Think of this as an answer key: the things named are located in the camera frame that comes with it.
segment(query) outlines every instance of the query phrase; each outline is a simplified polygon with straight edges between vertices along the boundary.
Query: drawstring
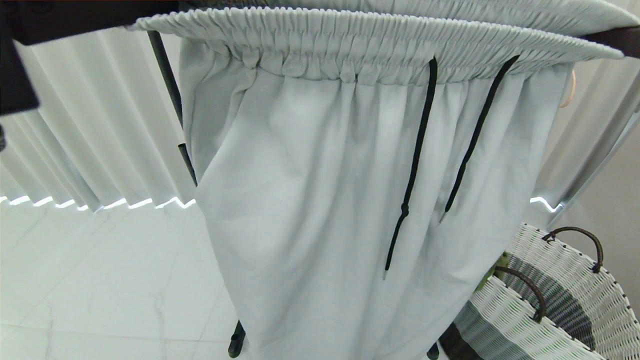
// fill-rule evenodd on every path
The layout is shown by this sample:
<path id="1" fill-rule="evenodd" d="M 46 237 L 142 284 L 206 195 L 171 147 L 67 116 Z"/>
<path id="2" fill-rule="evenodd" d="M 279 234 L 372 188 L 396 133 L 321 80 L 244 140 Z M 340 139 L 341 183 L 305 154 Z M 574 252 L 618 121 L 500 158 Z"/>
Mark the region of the drawstring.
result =
<path id="1" fill-rule="evenodd" d="M 402 225 L 402 221 L 404 218 L 409 215 L 409 199 L 411 198 L 411 191 L 413 190 L 413 185 L 415 184 L 415 177 L 418 174 L 418 163 L 420 162 L 420 152 L 422 151 L 422 141 L 424 140 L 424 134 L 427 131 L 427 122 L 429 120 L 429 113 L 431 112 L 431 105 L 433 104 L 433 98 L 436 92 L 436 80 L 438 77 L 438 62 L 436 58 L 431 59 L 429 61 L 429 86 L 427 88 L 427 99 L 424 103 L 424 109 L 422 110 L 422 118 L 420 120 L 420 128 L 418 129 L 418 136 L 415 140 L 415 148 L 413 150 L 413 161 L 411 163 L 411 175 L 409 175 L 409 183 L 406 185 L 406 190 L 404 192 L 404 201 L 400 206 L 400 217 L 398 218 L 398 222 L 396 224 L 396 230 L 394 231 L 394 236 L 391 239 L 391 245 L 389 246 L 389 253 L 387 254 L 387 264 L 385 265 L 385 273 L 382 276 L 382 279 L 387 278 L 387 272 L 389 271 L 389 266 L 391 265 L 391 258 L 394 255 L 394 247 L 396 246 L 396 240 L 398 237 L 398 233 L 400 232 L 400 226 Z"/>
<path id="2" fill-rule="evenodd" d="M 498 71 L 498 75 L 493 79 L 493 83 L 491 84 L 491 88 L 489 89 L 489 94 L 486 97 L 484 102 L 484 106 L 482 111 L 480 111 L 480 117 L 478 118 L 478 122 L 476 123 L 476 128 L 474 129 L 474 134 L 471 136 L 471 142 L 469 143 L 469 148 L 467 149 L 467 153 L 465 157 L 462 159 L 462 164 L 458 169 L 458 175 L 456 176 L 456 182 L 453 184 L 453 189 L 451 190 L 451 194 L 449 195 L 449 200 L 447 200 L 447 205 L 444 208 L 444 212 L 448 213 L 453 205 L 453 200 L 456 198 L 456 194 L 460 189 L 460 184 L 462 183 L 462 177 L 465 175 L 465 170 L 467 168 L 467 163 L 471 158 L 471 154 L 476 148 L 476 144 L 478 142 L 478 138 L 480 137 L 480 130 L 482 130 L 482 125 L 484 124 L 484 120 L 486 119 L 487 114 L 489 114 L 489 109 L 491 108 L 491 104 L 493 102 L 493 98 L 495 97 L 495 93 L 498 91 L 498 86 L 500 86 L 500 82 L 502 78 L 506 75 L 509 68 L 513 65 L 514 62 L 520 57 L 520 55 L 516 55 L 509 59 L 500 71 Z"/>

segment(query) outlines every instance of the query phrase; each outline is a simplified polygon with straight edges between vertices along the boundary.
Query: laundry basket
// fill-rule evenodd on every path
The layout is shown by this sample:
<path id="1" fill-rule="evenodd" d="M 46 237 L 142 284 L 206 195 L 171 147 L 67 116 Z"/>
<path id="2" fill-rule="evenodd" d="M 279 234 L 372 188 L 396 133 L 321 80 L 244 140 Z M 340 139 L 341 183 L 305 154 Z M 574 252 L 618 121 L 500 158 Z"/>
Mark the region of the laundry basket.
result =
<path id="1" fill-rule="evenodd" d="M 598 260 L 554 241 L 563 231 L 589 236 Z M 593 234 L 576 227 L 547 234 L 522 224 L 507 252 L 519 276 L 493 277 L 473 295 L 440 338 L 451 360 L 640 359 L 640 325 L 602 267 L 602 246 Z M 540 296 L 534 320 L 530 304 L 540 304 Z"/>

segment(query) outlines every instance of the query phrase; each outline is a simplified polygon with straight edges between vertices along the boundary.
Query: green item in basket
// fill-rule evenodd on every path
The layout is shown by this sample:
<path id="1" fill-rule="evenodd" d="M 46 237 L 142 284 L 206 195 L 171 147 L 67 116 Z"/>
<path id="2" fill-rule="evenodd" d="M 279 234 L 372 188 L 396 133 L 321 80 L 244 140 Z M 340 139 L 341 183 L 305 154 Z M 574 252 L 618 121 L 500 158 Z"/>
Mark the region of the green item in basket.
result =
<path id="1" fill-rule="evenodd" d="M 484 275 L 482 281 L 478 284 L 478 286 L 474 290 L 474 293 L 476 291 L 480 291 L 480 290 L 482 290 L 482 288 L 484 288 L 484 284 L 486 284 L 486 282 L 489 280 L 489 278 L 495 273 L 495 267 L 496 266 L 508 267 L 509 266 L 509 261 L 511 261 L 511 256 L 507 252 L 503 252 L 502 255 L 500 255 L 500 257 L 498 258 L 498 261 L 496 261 L 495 264 L 493 264 L 493 266 L 491 266 L 489 271 L 486 272 L 486 274 Z M 502 272 L 498 272 L 497 274 L 495 274 L 495 276 L 498 279 L 502 280 L 502 277 L 504 277 L 504 274 Z"/>

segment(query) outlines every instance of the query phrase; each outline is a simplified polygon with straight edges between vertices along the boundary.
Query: white marble floor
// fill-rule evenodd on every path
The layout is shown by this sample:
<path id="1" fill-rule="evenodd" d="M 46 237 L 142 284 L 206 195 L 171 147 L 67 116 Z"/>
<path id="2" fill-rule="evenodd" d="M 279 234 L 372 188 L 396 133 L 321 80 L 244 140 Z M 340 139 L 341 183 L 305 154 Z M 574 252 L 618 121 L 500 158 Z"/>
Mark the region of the white marble floor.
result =
<path id="1" fill-rule="evenodd" d="M 236 312 L 197 205 L 4 201 L 0 261 L 2 360 L 228 359 Z"/>

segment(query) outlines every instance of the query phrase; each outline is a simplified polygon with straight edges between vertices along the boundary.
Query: brown handle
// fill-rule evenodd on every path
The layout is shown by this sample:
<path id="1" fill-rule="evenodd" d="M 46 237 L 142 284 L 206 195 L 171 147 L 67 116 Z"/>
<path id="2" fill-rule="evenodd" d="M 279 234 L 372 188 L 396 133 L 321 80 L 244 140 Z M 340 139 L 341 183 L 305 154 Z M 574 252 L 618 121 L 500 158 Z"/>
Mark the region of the brown handle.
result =
<path id="1" fill-rule="evenodd" d="M 547 315 L 547 302 L 545 302 L 544 296 L 542 296 L 542 292 L 538 287 L 530 280 L 530 278 L 526 277 L 522 272 L 506 268 L 504 266 L 496 266 L 495 271 L 506 272 L 507 274 L 511 274 L 515 277 L 518 277 L 520 280 L 524 281 L 524 283 L 533 291 L 538 298 L 538 310 L 533 314 L 533 320 L 537 323 L 542 321 L 542 318 Z"/>
<path id="2" fill-rule="evenodd" d="M 591 238 L 591 240 L 593 240 L 593 243 L 596 245 L 596 253 L 598 254 L 598 261 L 595 263 L 595 265 L 593 265 L 593 268 L 591 268 L 591 271 L 593 271 L 594 274 L 597 274 L 598 272 L 600 272 L 600 269 L 602 268 L 602 261 L 604 260 L 604 252 L 602 251 L 602 244 L 600 243 L 600 240 L 598 240 L 598 238 L 593 233 L 590 233 L 585 229 L 581 229 L 580 227 L 564 226 L 564 227 L 558 227 L 557 229 L 552 230 L 550 233 L 544 235 L 542 237 L 542 240 L 545 240 L 546 242 L 552 242 L 556 239 L 556 235 L 563 231 L 577 231 L 579 233 L 585 234 L 586 236 Z"/>

